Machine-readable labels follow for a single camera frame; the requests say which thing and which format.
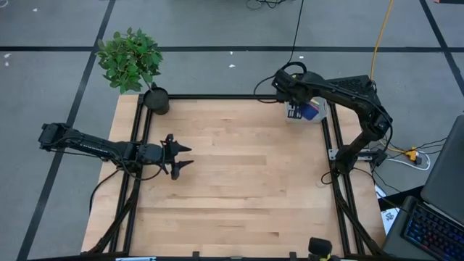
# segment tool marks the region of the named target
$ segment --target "keyboard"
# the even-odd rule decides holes
[[[464,228],[416,202],[402,237],[438,260],[464,261]]]

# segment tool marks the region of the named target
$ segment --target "dark floor stripe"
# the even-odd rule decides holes
[[[161,46],[163,52],[207,51],[291,51],[291,46]],[[307,52],[373,52],[374,47],[354,46],[296,46],[295,51]],[[0,51],[93,51],[92,46],[0,46]],[[380,47],[381,53],[433,53],[442,47]],[[464,52],[464,47],[449,48],[450,52]]]
[[[0,51],[92,51],[92,46],[0,46]]]
[[[90,57],[88,58],[86,68],[84,70],[84,74],[82,79],[80,80],[78,92],[75,95],[74,102],[72,103],[70,113],[68,115],[66,123],[70,126],[73,126],[75,122],[75,117],[79,110],[80,102],[82,101],[82,97],[84,95],[84,91],[86,90],[88,78],[90,77],[90,73],[92,71],[92,67],[94,66],[95,62],[95,52],[98,49],[97,41],[100,38],[103,38],[104,32],[107,29],[109,17],[111,16],[111,12],[115,5],[115,0],[110,0],[108,3],[107,11],[104,14],[103,20],[100,25],[99,32],[97,34],[94,47],[91,50]],[[46,203],[49,200],[49,196],[51,193],[51,188],[53,187],[53,183],[58,173],[59,165],[61,164],[63,158],[63,154],[57,152],[54,155],[53,161],[51,162],[51,166],[49,169],[49,173],[46,177],[45,184],[43,185],[41,195],[38,198],[38,202],[36,205],[36,209],[34,210],[32,219],[29,223],[28,230],[25,234],[25,238],[22,241],[20,252],[17,256],[17,260],[26,260],[29,256],[30,248],[34,242],[34,238],[36,237],[36,233],[38,230],[38,226],[41,222],[42,216],[44,214],[44,210],[46,207]]]
[[[430,8],[428,7],[426,0],[420,0],[420,5],[422,6],[423,11],[426,13],[428,22],[430,23],[430,26],[432,27],[432,30],[435,33],[436,39],[444,51],[444,57],[446,58],[449,68],[451,69],[451,72],[453,76],[455,77],[456,83],[459,86],[461,93],[464,95],[463,75],[461,74],[459,67],[456,65],[456,61],[451,54],[451,51],[456,50],[456,48],[453,48],[453,49],[448,48],[447,42],[444,40],[442,32],[440,31],[438,25],[436,24],[435,18],[432,15]]]

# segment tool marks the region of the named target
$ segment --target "black plant pot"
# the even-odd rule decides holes
[[[165,115],[169,112],[169,95],[163,88],[152,85],[152,90],[144,94],[145,106],[157,115]]]

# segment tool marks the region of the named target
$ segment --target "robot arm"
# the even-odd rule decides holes
[[[52,149],[71,148],[89,153],[104,160],[111,160],[125,171],[136,172],[142,165],[158,165],[167,174],[166,164],[171,165],[171,178],[176,180],[181,168],[193,161],[175,162],[179,152],[191,151],[190,148],[174,141],[173,135],[167,135],[162,141],[162,147],[154,144],[137,142],[112,142],[75,130],[64,123],[43,124],[42,134],[38,141],[40,148]]]
[[[288,74],[285,69],[292,65],[300,66],[303,73]],[[383,138],[392,124],[392,119],[382,107],[372,86],[366,86],[359,93],[359,90],[332,85],[320,75],[308,72],[301,62],[291,62],[278,70],[272,85],[277,89],[279,102],[290,102],[298,106],[319,96],[356,112],[362,132],[350,145],[339,148],[334,161],[335,169],[343,174],[352,170],[357,154],[370,142]]]

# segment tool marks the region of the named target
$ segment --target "black metal frame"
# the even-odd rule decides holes
[[[255,96],[255,95],[248,95],[248,94],[173,94],[173,95],[170,95],[170,99],[274,99],[274,98],[275,98],[274,95]],[[136,109],[136,117],[134,119],[132,134],[130,136],[131,141],[135,141],[138,135],[138,127],[140,126],[142,107],[143,107],[142,95],[139,95],[137,109]],[[340,129],[340,124],[339,124],[336,108],[333,103],[329,103],[329,107],[331,108],[333,128],[334,128],[334,132],[336,136],[336,143],[338,147],[341,147],[343,145],[343,140],[341,138],[341,129]],[[146,114],[144,133],[143,133],[143,137],[141,141],[142,143],[146,143],[148,141],[148,135],[149,135],[149,129],[150,129],[151,123],[152,123],[152,113],[148,110]],[[327,119],[324,119],[322,121],[322,127],[323,127],[324,139],[326,142],[326,148],[327,148],[326,153],[328,154],[328,150],[332,148],[332,144],[331,144],[331,135],[330,135],[330,131],[328,128]],[[331,166],[331,161],[329,160],[329,157],[328,157],[328,161],[329,161],[328,162],[329,166]],[[340,184],[338,180],[336,179],[336,174],[334,170],[332,169],[332,167],[330,168],[331,168],[331,177],[333,178],[332,179],[333,190],[334,191],[339,190]],[[138,177],[141,177],[141,172],[136,173],[136,175]],[[347,195],[347,201],[349,203],[350,209],[357,216],[357,211],[356,211],[356,206],[355,206],[355,197],[353,194],[352,184],[351,184],[349,175],[344,175],[343,179],[344,179],[344,188],[345,188],[346,195]],[[127,190],[128,190],[128,182],[129,182],[129,177],[128,175],[125,175],[123,182],[121,183],[120,196],[119,196],[119,200],[117,203],[117,212],[116,212],[117,214],[120,213],[121,209],[123,208]],[[134,189],[136,190],[136,194],[138,195],[138,192],[140,189],[140,181],[134,181],[133,190]],[[132,235],[133,235],[133,226],[135,222],[137,199],[138,197],[136,197],[136,203],[134,204],[132,210],[129,213],[128,225],[127,225],[126,232],[125,232],[123,253],[126,253],[126,254],[128,254],[131,249],[131,240],[132,240]],[[351,254],[350,247],[349,247],[347,224],[345,222],[344,213],[338,205],[336,207],[336,211],[337,211],[337,218],[339,221],[341,244],[343,247],[344,256],[346,257]],[[116,235],[113,237],[111,241],[109,252],[115,252],[116,246],[117,246],[117,240],[118,240],[118,234],[116,233]],[[357,247],[357,253],[364,255],[365,252],[364,252],[363,242],[357,231],[355,231],[355,242],[356,242],[356,247]],[[166,259],[166,260],[192,260],[192,258],[194,257],[163,257],[163,259]],[[263,261],[264,260],[276,260],[277,261],[277,260],[288,260],[288,258],[272,258],[272,259],[265,259],[265,258],[249,259],[247,258],[247,260],[263,260]]]
[[[255,95],[229,95],[229,94],[177,94],[177,95],[170,95],[170,99],[232,99],[232,100],[238,100],[238,99],[250,100],[251,99],[251,100],[256,100],[256,99],[274,99],[274,95],[255,96]],[[329,104],[329,107],[331,108],[331,115],[333,119],[333,128],[334,128],[334,133],[336,137],[336,143],[338,147],[341,147],[343,145],[343,141],[341,137],[341,129],[340,129],[337,111],[333,103],[329,102],[328,104]],[[133,121],[132,134],[130,135],[131,141],[136,141],[139,126],[140,126],[140,121],[141,121],[142,108],[143,108],[143,95],[139,95],[138,101],[137,101],[135,119]],[[147,110],[146,120],[144,123],[144,132],[143,132],[142,139],[141,139],[141,143],[143,144],[146,144],[148,141],[149,129],[150,129],[151,124],[152,124],[152,112],[150,110]],[[322,128],[323,128],[324,140],[326,143],[326,153],[328,156],[328,150],[332,148],[332,143],[331,143],[330,130],[328,127],[328,121],[326,118],[322,120]],[[328,158],[328,165],[330,167],[331,177],[333,181],[332,182],[333,195],[334,197],[336,197],[336,192],[340,192],[340,184],[337,179],[337,175],[335,174],[334,169],[332,168],[330,157],[328,156],[327,158]],[[140,169],[140,171],[136,173],[136,176],[139,178],[141,177],[141,175],[142,175],[142,169]],[[355,217],[357,217],[355,199],[354,199],[354,194],[352,191],[352,185],[351,185],[351,180],[349,179],[349,175],[343,175],[343,180],[344,180],[344,187],[345,187],[345,191],[347,195],[349,209],[354,213]],[[125,198],[127,196],[128,183],[129,183],[129,177],[128,175],[125,175],[121,183],[120,196],[119,196],[119,200],[117,203],[117,212],[116,212],[117,220],[113,222],[113,224],[110,226],[110,229],[107,231],[107,233],[109,233],[110,231],[111,233],[113,233],[113,231],[115,231],[113,234],[113,237],[111,238],[111,242],[109,243],[108,253],[102,253],[103,249],[101,247],[98,248],[98,246],[96,246],[96,248],[98,248],[99,251],[87,252],[87,253],[84,252],[82,253],[82,255],[78,255],[78,256],[40,259],[40,261],[55,261],[55,260],[104,261],[104,260],[115,260],[116,257],[130,257],[129,252],[131,249],[133,226],[135,222],[138,193],[140,192],[141,182],[134,181],[131,196],[129,197],[129,200],[126,201]],[[351,253],[348,232],[347,232],[347,224],[345,221],[345,214],[344,214],[343,209],[338,204],[336,204],[336,212],[337,212],[337,218],[339,221],[341,244],[342,244],[343,253],[344,253],[345,258],[349,258],[353,260],[408,260],[408,259],[402,259],[402,258],[396,258],[396,257],[366,255],[364,253],[363,241],[361,240],[360,235],[356,230],[354,230],[354,233],[355,233],[355,243],[356,243],[356,248],[357,248],[357,254]],[[124,219],[125,215],[121,215],[124,213],[128,213],[128,223],[127,223],[127,228],[126,228],[125,237],[124,237],[123,250],[121,252],[116,252],[115,249],[117,246],[118,233],[119,233],[119,229],[117,227],[122,222],[121,220]],[[235,260],[235,259],[236,258],[233,258],[233,257],[200,257],[199,252],[193,252],[191,257],[156,257],[156,260],[158,261],[174,261],[174,260],[175,261],[201,261],[201,260],[225,261],[225,260]],[[302,260],[308,260],[308,259],[297,258],[297,254],[295,252],[289,252],[289,257],[276,257],[276,258],[274,257],[240,257],[238,258],[238,260],[243,260],[243,261],[287,261],[287,260],[302,261]]]

